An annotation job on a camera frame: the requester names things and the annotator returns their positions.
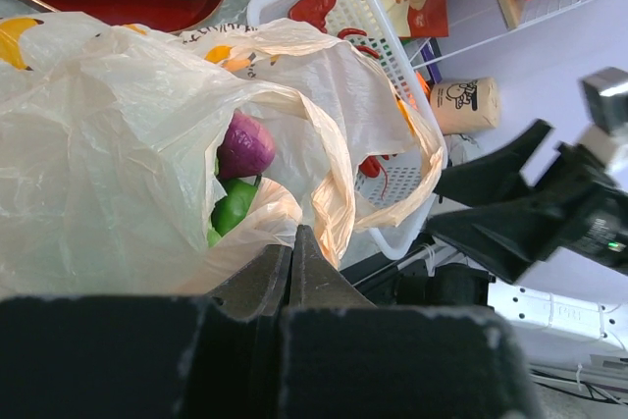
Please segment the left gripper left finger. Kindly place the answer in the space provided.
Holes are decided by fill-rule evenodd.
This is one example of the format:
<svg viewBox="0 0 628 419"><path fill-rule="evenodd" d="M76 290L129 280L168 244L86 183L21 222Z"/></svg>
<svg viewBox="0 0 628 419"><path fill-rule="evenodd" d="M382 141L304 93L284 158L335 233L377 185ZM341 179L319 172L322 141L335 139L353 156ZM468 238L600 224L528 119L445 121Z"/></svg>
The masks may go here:
<svg viewBox="0 0 628 419"><path fill-rule="evenodd" d="M201 295L4 300L2 416L273 416L291 256L269 245Z"/></svg>

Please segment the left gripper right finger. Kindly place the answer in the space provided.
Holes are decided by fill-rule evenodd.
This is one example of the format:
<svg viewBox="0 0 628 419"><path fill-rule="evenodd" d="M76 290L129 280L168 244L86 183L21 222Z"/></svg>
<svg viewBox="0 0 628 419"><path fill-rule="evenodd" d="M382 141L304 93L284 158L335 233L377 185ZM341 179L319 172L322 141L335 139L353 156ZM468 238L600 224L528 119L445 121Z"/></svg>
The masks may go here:
<svg viewBox="0 0 628 419"><path fill-rule="evenodd" d="M282 418L540 418L510 326L477 306L337 305L304 279L330 265L308 226L281 323Z"/></svg>

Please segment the green bell pepper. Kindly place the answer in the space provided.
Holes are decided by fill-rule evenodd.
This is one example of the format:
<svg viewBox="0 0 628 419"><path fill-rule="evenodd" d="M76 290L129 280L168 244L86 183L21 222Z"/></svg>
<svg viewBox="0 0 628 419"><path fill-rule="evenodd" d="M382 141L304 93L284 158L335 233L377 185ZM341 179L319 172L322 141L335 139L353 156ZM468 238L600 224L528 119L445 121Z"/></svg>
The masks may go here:
<svg viewBox="0 0 628 419"><path fill-rule="evenodd" d="M226 195L216 203L209 221L207 242L210 247L216 245L223 236L244 220L256 196L261 178L261 175L257 175L253 183L239 178L223 181Z"/></svg>

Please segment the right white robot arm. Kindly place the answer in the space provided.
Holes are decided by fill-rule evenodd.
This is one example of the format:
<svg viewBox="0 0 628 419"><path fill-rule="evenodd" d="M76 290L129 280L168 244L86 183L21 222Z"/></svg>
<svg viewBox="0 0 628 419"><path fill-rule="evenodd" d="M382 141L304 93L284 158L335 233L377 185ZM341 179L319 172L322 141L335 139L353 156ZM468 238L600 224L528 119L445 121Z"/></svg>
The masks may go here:
<svg viewBox="0 0 628 419"><path fill-rule="evenodd" d="M583 144L558 155L533 185L521 170L552 128L535 121L503 148L443 171L437 195L461 209L425 230L495 276L487 303L514 325L627 353L627 306L524 288L519 280L559 248L627 272L627 194Z"/></svg>

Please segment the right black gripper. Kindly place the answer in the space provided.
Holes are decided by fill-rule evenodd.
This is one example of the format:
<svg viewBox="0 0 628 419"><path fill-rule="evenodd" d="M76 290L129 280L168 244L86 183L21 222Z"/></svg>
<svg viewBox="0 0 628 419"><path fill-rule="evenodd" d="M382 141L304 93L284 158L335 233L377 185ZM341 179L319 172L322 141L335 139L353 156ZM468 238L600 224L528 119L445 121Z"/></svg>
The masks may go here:
<svg viewBox="0 0 628 419"><path fill-rule="evenodd" d="M491 154L444 170L437 195L462 209L426 231L513 284L560 247L627 272L627 194L582 144L560 143L534 185L521 170L550 133L544 120Z"/></svg>

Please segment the orange plastic grocery bag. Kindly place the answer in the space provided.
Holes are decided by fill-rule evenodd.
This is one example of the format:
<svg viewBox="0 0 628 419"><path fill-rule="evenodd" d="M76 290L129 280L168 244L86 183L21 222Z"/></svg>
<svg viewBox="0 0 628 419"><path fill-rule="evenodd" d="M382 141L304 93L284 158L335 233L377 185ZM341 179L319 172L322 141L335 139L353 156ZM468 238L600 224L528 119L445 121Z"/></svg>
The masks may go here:
<svg viewBox="0 0 628 419"><path fill-rule="evenodd" d="M338 264L357 232L424 216L440 131L350 42L279 19L179 36L81 13L1 23L1 294L200 293L310 225ZM217 155L236 113L276 143L217 244Z"/></svg>

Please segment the purple onion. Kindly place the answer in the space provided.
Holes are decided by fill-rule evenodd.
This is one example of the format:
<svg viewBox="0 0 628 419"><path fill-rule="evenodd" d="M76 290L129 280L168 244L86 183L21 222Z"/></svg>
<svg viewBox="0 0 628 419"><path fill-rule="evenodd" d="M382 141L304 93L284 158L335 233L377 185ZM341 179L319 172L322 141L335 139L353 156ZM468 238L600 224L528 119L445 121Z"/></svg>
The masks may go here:
<svg viewBox="0 0 628 419"><path fill-rule="evenodd" d="M275 159L276 145L270 132L257 120L234 112L218 147L218 178L247 178L265 172Z"/></svg>

